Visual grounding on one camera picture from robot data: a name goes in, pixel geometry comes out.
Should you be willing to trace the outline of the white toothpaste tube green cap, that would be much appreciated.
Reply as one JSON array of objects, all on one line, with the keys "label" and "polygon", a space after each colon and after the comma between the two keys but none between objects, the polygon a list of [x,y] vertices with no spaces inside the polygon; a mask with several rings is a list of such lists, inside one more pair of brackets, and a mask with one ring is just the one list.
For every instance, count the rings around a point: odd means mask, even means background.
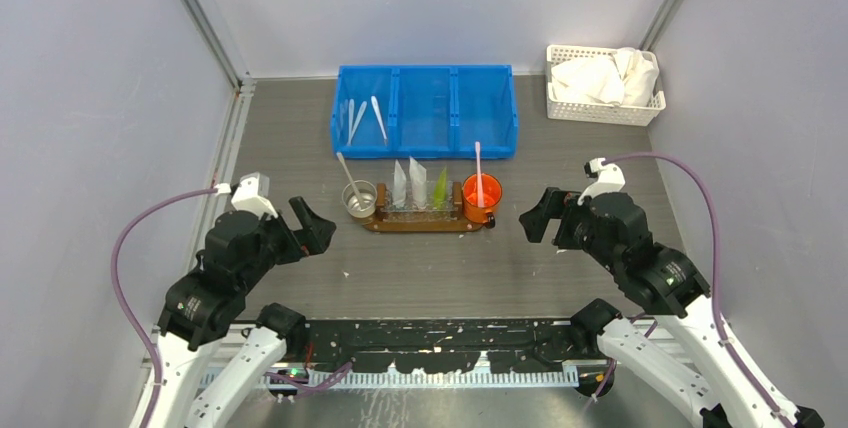
[{"label": "white toothpaste tube green cap", "polygon": [[406,206],[407,183],[408,180],[406,173],[402,168],[400,161],[396,160],[394,162],[393,186],[391,190],[392,206],[394,208],[402,209]]}]

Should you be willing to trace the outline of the silver metal cup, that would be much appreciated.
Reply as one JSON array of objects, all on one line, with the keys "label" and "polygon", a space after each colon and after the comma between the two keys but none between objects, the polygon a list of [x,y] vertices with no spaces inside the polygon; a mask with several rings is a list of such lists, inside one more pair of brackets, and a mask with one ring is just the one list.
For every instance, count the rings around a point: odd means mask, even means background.
[{"label": "silver metal cup", "polygon": [[368,181],[355,180],[342,192],[342,201],[347,213],[354,219],[364,220],[376,211],[377,189]]}]

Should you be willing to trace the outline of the white toothpaste tube orange cap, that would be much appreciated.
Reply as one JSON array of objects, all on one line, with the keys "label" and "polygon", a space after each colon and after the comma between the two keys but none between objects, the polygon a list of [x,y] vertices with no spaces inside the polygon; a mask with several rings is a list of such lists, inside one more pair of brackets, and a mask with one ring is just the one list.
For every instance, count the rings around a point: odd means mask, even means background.
[{"label": "white toothpaste tube orange cap", "polygon": [[427,207],[427,170],[415,158],[409,157],[409,176],[413,197],[413,205],[417,209]]}]

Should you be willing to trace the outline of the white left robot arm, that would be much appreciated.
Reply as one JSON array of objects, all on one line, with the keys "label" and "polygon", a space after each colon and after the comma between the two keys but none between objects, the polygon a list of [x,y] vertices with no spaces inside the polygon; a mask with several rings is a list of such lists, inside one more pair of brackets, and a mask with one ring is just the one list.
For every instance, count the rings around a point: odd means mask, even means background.
[{"label": "white left robot arm", "polygon": [[131,421],[133,427],[222,427],[268,369],[298,360],[309,345],[303,314],[279,303],[265,306],[237,355],[203,392],[201,377],[246,307],[247,295],[273,268],[327,251],[337,226],[301,197],[289,204],[300,228],[291,229],[263,200],[253,210],[219,215],[205,235],[196,265],[174,283],[152,340],[141,335],[152,370]]}]

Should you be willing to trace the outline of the grey toothbrush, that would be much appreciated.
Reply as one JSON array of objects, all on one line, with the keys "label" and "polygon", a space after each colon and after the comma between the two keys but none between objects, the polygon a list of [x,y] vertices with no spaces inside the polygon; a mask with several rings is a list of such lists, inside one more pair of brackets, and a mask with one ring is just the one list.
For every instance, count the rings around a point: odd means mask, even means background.
[{"label": "grey toothbrush", "polygon": [[344,155],[341,152],[337,151],[336,157],[337,157],[338,161],[340,162],[340,164],[343,168],[343,171],[344,171],[344,173],[345,173],[345,175],[346,175],[346,177],[349,181],[349,185],[350,185],[351,190],[354,194],[354,198],[357,200],[358,209],[359,210],[364,209],[365,208],[365,202],[362,198],[360,190],[358,189],[358,186],[356,185],[356,181],[354,180],[349,168],[347,167]]}]

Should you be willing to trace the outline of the blue plastic divided bin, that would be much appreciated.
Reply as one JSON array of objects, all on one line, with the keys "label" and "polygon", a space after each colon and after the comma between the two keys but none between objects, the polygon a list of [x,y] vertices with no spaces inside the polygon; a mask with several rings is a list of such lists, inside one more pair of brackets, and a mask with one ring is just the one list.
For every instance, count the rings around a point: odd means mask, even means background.
[{"label": "blue plastic divided bin", "polygon": [[[370,97],[380,103],[388,133],[383,144]],[[347,101],[368,102],[347,146]],[[342,65],[329,134],[347,159],[472,159],[480,141],[485,159],[514,156],[519,113],[509,65]]]}]

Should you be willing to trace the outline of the yellow-green toothpaste tube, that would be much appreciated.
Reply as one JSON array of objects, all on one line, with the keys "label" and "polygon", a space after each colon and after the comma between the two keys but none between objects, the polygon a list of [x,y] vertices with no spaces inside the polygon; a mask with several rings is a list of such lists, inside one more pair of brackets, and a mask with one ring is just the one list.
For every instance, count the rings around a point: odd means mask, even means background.
[{"label": "yellow-green toothpaste tube", "polygon": [[434,190],[433,190],[433,207],[437,210],[441,210],[446,205],[447,201],[447,176],[448,170],[447,167],[444,166],[439,174],[439,177],[436,180]]}]

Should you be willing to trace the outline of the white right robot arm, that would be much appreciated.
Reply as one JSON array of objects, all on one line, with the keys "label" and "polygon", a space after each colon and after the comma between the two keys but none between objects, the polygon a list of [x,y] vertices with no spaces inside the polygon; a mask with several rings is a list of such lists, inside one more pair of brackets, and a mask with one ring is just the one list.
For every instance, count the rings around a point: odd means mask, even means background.
[{"label": "white right robot arm", "polygon": [[785,397],[713,313],[706,279],[682,252],[653,239],[645,211],[626,193],[581,201],[549,187],[519,217],[527,240],[542,241],[560,222],[560,249],[583,251],[610,273],[625,297],[671,334],[692,367],[636,329],[619,310],[595,299],[571,318],[571,345],[584,358],[600,354],[628,366],[695,427],[821,427],[816,410]]}]

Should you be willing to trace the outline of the pink toothbrush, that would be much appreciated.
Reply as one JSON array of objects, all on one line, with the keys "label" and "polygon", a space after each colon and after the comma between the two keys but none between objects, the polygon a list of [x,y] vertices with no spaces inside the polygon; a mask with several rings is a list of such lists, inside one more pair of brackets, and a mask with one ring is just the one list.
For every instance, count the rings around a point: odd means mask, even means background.
[{"label": "pink toothbrush", "polygon": [[481,167],[481,143],[480,141],[476,141],[474,143],[475,149],[475,163],[476,163],[476,204],[479,208],[483,209],[485,207],[484,202],[484,190],[483,190],[483,179],[482,179],[482,167]]}]

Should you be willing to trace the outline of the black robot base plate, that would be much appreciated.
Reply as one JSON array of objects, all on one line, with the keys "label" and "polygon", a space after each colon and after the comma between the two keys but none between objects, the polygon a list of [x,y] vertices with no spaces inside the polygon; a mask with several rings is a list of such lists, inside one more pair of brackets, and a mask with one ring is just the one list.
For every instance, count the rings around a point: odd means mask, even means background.
[{"label": "black robot base plate", "polygon": [[335,371],[355,373],[467,373],[487,363],[496,374],[545,373],[572,360],[605,356],[570,320],[558,318],[312,319],[283,355]]}]

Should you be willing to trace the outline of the brown wooden oval tray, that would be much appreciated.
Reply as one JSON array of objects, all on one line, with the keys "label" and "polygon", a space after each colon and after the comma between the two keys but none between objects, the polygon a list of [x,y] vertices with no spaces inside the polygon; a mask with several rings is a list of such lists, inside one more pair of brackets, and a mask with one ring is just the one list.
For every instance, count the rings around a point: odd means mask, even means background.
[{"label": "brown wooden oval tray", "polygon": [[376,211],[361,224],[366,230],[376,233],[466,233],[484,227],[459,212],[451,211]]}]

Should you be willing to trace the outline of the orange plastic mug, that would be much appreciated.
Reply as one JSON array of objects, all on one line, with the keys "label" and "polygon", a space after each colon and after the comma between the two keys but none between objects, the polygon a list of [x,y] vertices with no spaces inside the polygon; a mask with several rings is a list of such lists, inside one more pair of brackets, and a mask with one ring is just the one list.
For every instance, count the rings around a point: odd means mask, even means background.
[{"label": "orange plastic mug", "polygon": [[502,197],[503,188],[496,177],[472,174],[462,184],[463,214],[470,222],[492,229]]}]

